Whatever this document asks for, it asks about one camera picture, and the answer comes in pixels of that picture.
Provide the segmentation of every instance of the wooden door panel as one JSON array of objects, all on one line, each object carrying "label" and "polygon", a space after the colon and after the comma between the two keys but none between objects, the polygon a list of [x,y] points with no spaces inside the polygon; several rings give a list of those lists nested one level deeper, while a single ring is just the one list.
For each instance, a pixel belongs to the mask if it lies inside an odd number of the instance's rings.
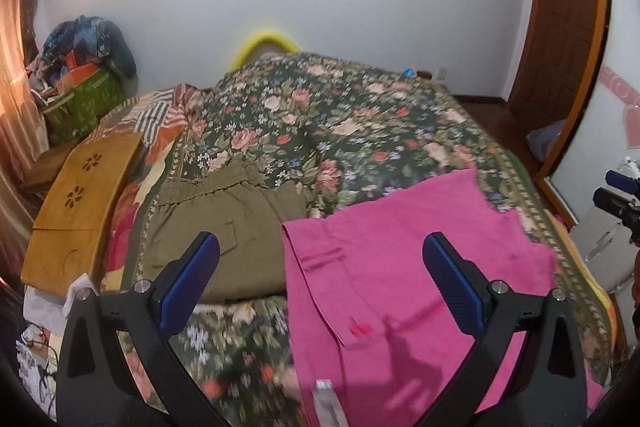
[{"label": "wooden door panel", "polygon": [[598,0],[538,0],[527,60],[510,98],[524,132],[569,114],[590,56]]}]

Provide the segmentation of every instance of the clothing tag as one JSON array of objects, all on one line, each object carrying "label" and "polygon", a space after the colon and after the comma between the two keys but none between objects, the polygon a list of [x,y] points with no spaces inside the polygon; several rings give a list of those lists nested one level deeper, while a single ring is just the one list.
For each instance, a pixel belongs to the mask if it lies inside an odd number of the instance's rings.
[{"label": "clothing tag", "polygon": [[321,427],[349,427],[331,380],[316,380],[314,406]]}]

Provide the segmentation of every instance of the bed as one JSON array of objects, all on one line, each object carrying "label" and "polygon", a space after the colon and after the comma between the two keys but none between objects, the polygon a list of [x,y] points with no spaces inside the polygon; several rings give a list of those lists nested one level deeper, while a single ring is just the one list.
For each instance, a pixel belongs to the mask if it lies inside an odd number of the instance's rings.
[{"label": "bed", "polygon": [[[498,211],[516,208],[530,240],[558,257],[592,377],[612,367],[612,305],[564,247],[525,169],[438,84],[313,54],[280,55],[229,73],[214,89],[181,85],[134,98],[89,137],[143,133],[130,182],[116,206],[103,289],[140,277],[159,187],[194,179],[244,155],[270,187],[296,183],[310,217],[385,196],[454,169],[475,167]],[[162,409],[126,335],[127,362],[143,397]],[[172,346],[202,392],[232,425],[301,426],[286,295],[198,306]]]}]

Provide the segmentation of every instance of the metal screw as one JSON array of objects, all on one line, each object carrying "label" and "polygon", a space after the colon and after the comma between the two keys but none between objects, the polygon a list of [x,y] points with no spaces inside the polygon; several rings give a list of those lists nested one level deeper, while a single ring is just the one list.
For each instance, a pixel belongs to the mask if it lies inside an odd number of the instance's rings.
[{"label": "metal screw", "polygon": [[151,282],[148,281],[147,279],[142,279],[136,282],[135,285],[133,286],[133,290],[136,293],[148,292],[149,288],[151,288]]},{"label": "metal screw", "polygon": [[76,299],[79,301],[86,301],[91,295],[91,288],[80,288],[76,294]]},{"label": "metal screw", "polygon": [[502,295],[507,293],[511,288],[509,288],[509,285],[505,281],[493,281],[491,283],[491,289],[498,295]]},{"label": "metal screw", "polygon": [[558,302],[562,302],[566,300],[566,293],[564,293],[560,288],[556,288],[551,292],[551,295],[554,296],[554,299]]}]

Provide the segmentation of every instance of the khaki pants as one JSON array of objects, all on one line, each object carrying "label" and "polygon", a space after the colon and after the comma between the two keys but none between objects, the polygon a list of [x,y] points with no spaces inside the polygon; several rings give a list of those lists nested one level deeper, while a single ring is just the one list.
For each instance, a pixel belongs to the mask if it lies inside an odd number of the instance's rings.
[{"label": "khaki pants", "polygon": [[280,226],[306,217],[293,182],[266,188],[254,163],[232,160],[199,180],[169,180],[149,223],[143,261],[146,279],[179,259],[200,232],[220,243],[220,263],[200,302],[213,304],[282,292],[284,252]]}]

